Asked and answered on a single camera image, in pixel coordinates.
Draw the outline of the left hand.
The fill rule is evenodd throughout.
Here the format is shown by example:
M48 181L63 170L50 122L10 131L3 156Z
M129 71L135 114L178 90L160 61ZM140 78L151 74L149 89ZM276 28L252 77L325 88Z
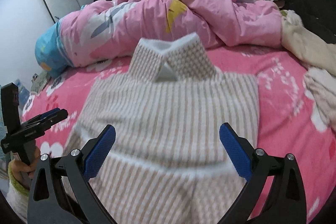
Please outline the left hand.
M40 149L35 147L34 160L30 165L26 165L18 159L14 159L9 165L14 178L26 189L30 188L31 180L34 178L34 173L40 156Z

